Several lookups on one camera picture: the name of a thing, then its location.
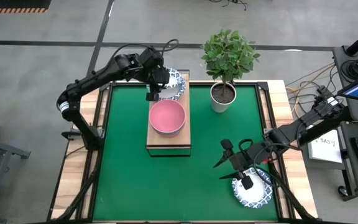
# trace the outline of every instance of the concrete floor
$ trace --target concrete floor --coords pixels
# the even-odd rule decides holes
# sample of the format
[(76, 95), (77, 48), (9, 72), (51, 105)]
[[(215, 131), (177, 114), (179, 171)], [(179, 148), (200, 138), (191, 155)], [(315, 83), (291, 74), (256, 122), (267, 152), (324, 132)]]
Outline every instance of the concrete floor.
[[(221, 7), (224, 1), (115, 0), (103, 40), (162, 43), (178, 38), (199, 44), (222, 27), (240, 30), (259, 45), (340, 46), (358, 38), (358, 0), (247, 3), (244, 11), (241, 5)], [(46, 14), (0, 15), (0, 40), (96, 42), (107, 5), (108, 0), (52, 0)], [(46, 219), (67, 144), (60, 133), (70, 127), (55, 100), (67, 83), (85, 76), (93, 49), (0, 45), (0, 141), (32, 151), (28, 161), (16, 158), (9, 164), (0, 188), (0, 218), (10, 223)], [(96, 68), (104, 66), (113, 51), (102, 48)], [(290, 83), (332, 62), (331, 52), (259, 53), (260, 63), (244, 79)], [(201, 49), (176, 49), (164, 55), (165, 64), (189, 69), (191, 79), (209, 79), (202, 54)], [(316, 82), (326, 85), (327, 75)], [(290, 86), (298, 88), (302, 81)], [(333, 81), (340, 89), (337, 76)], [(312, 92), (314, 88), (303, 91)], [(343, 184), (338, 170), (308, 168), (308, 175), (320, 218), (358, 223), (358, 198), (342, 202), (336, 193)]]

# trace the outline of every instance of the pink bowl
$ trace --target pink bowl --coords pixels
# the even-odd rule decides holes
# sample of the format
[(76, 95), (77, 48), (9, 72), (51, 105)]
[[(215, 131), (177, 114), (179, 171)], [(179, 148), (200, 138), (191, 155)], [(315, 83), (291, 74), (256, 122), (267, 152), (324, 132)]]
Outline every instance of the pink bowl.
[(162, 100), (153, 105), (149, 120), (152, 127), (160, 134), (179, 133), (186, 121), (185, 109), (175, 100)]

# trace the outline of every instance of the white paper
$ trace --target white paper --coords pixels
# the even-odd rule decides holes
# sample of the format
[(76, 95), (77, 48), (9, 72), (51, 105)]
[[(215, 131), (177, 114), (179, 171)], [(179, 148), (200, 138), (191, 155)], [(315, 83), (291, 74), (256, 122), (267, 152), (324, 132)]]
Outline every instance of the white paper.
[(309, 142), (308, 146), (310, 159), (342, 163), (336, 130), (332, 130)]

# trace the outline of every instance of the white paper plate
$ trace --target white paper plate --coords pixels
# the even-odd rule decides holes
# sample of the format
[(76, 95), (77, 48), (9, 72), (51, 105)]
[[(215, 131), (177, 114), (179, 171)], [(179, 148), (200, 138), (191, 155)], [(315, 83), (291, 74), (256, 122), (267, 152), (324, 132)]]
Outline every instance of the white paper plate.
[[(267, 177), (267, 174), (258, 169), (259, 174), (264, 177), (267, 181), (270, 181), (270, 178)], [(266, 184), (255, 172), (254, 168), (247, 169), (244, 171), (247, 174), (254, 185), (246, 190), (240, 180), (233, 179), (232, 187), (234, 195), (240, 201), (240, 203), (249, 208), (260, 208), (263, 205), (267, 204), (270, 199), (272, 199), (273, 189), (272, 186)]]
[(161, 90), (161, 93), (158, 94), (158, 100), (178, 100), (179, 97), (185, 93), (185, 79), (182, 77), (180, 72), (176, 71), (174, 68), (166, 67), (166, 69), (170, 74), (169, 83), (167, 84), (167, 88)]

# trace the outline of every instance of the green mat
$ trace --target green mat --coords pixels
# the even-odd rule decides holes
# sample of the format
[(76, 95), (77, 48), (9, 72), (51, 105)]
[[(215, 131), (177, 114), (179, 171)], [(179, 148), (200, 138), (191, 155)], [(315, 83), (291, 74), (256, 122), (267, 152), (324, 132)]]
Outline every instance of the green mat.
[(220, 140), (262, 140), (255, 89), (237, 86), (222, 114), (211, 109), (209, 87), (190, 88), (191, 157), (151, 158), (146, 149), (149, 103), (143, 86), (115, 87), (106, 131), (94, 220), (277, 220), (274, 198), (245, 208), (235, 198)]

